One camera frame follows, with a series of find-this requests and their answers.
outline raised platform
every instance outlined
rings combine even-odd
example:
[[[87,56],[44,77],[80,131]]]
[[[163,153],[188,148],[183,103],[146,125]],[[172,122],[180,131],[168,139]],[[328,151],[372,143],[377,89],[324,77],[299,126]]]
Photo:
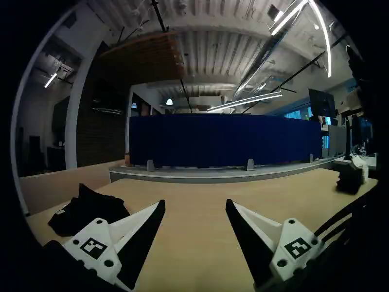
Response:
[[[266,180],[302,173],[316,168],[331,168],[340,156],[324,158],[312,163],[262,165],[251,171],[242,167],[231,168],[162,168],[147,171],[146,167],[113,167],[109,170],[111,182],[119,179],[135,179],[165,183],[239,183]]]

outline table surface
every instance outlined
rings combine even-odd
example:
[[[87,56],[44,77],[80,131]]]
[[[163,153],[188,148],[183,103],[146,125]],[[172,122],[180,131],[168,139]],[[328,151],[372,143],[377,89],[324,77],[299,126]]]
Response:
[[[131,214],[165,199],[166,213],[137,282],[138,291],[253,291],[253,279],[225,212],[226,199],[282,222],[294,217],[314,231],[355,196],[336,191],[327,169],[255,182],[188,184],[122,179],[96,190],[124,200]],[[62,206],[27,218],[43,245],[64,243],[47,222]]]

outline blue partition wall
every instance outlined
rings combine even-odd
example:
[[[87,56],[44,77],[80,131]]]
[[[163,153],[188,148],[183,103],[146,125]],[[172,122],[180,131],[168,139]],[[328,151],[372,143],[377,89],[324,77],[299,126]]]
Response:
[[[155,166],[238,166],[309,160],[321,155],[318,122],[242,114],[130,118],[130,162]]]

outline crumpled black cloth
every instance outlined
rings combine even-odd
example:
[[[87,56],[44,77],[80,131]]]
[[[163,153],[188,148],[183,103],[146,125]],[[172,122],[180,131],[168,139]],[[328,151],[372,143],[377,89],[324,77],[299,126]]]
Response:
[[[81,183],[78,198],[58,210],[48,224],[59,236],[74,236],[96,218],[110,224],[130,216],[123,203],[122,199],[96,193]]]

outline wooden ceiling panel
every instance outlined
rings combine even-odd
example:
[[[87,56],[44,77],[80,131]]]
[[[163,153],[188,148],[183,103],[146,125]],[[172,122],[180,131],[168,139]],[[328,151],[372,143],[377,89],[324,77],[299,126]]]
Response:
[[[101,65],[130,84],[181,79],[184,75],[175,32],[144,36],[99,56]]]

